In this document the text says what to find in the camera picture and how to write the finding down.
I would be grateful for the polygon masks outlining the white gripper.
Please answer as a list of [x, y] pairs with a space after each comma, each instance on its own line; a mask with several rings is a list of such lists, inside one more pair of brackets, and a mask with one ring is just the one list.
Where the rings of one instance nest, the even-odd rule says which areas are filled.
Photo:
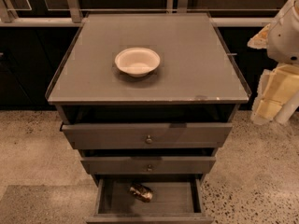
[[[266, 49], [270, 24], [252, 37], [247, 46]], [[275, 120], [281, 108], [299, 91], [299, 65], [279, 63], [272, 71], [265, 69], [260, 77], [257, 97], [252, 105], [251, 120], [258, 125]]]

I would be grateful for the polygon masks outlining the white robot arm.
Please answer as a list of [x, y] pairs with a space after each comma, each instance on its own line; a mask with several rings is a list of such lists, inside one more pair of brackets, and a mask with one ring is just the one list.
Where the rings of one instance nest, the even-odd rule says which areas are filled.
[[299, 0], [288, 0], [247, 46], [266, 49], [267, 56], [278, 63], [261, 74], [251, 120], [258, 125], [273, 119], [286, 123], [299, 106]]

